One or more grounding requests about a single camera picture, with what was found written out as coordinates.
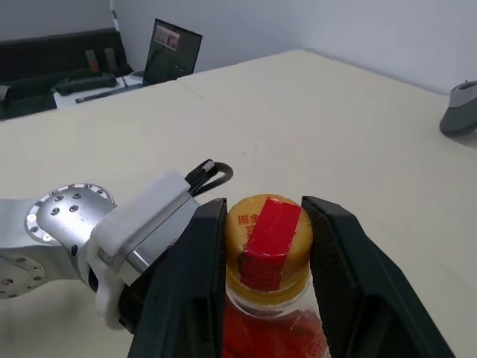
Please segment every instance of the gray mouse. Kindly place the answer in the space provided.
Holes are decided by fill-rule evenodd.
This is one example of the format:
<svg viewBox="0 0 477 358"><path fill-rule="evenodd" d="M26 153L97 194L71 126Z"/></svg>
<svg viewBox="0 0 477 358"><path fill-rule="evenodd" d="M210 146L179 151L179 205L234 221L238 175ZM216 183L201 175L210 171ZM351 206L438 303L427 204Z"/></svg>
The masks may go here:
<svg viewBox="0 0 477 358"><path fill-rule="evenodd" d="M477 81L465 81L450 91L439 127L446 136L465 136L477 129Z"/></svg>

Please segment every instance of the red label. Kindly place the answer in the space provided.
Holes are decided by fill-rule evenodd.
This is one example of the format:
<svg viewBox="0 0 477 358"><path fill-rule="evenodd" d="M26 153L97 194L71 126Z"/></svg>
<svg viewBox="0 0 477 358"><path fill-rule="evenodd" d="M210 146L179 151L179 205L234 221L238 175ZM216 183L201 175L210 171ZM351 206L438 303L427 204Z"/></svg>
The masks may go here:
<svg viewBox="0 0 477 358"><path fill-rule="evenodd" d="M300 214L301 207L297 205L267 198L255 225L247 227L250 239L241 264L241 282L245 286L261 291L280 288L282 268Z"/></svg>

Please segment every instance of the bottle cap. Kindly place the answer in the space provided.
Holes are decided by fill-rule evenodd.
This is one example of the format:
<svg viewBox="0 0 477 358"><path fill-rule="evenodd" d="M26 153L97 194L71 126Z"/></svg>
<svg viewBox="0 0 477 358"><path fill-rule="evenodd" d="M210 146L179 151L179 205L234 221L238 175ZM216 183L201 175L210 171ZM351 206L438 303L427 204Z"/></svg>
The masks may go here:
<svg viewBox="0 0 477 358"><path fill-rule="evenodd" d="M312 225L305 210L278 195L255 195L228 213L227 285L243 299L277 305L297 297L309 280Z"/></svg>

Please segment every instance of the bottle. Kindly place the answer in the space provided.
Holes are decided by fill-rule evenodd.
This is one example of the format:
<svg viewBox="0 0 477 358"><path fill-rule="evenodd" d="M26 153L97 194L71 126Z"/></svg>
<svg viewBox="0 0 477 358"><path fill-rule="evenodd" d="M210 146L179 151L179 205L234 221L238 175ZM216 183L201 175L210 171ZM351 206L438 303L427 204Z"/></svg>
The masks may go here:
<svg viewBox="0 0 477 358"><path fill-rule="evenodd" d="M310 289L313 241L305 210L255 195L227 215L224 358L329 357Z"/></svg>

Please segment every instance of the white wall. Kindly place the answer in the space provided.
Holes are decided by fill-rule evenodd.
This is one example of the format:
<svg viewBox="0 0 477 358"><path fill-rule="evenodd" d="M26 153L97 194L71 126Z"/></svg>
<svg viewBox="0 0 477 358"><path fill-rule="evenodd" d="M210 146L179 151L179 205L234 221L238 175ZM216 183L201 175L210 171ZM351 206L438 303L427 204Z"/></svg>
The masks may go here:
<svg viewBox="0 0 477 358"><path fill-rule="evenodd" d="M110 0L1 0L0 41L114 27Z"/></svg>
<svg viewBox="0 0 477 358"><path fill-rule="evenodd" d="M477 79L475 0L116 0L116 10L135 69L157 17L203 35L196 71L312 48L436 92Z"/></svg>

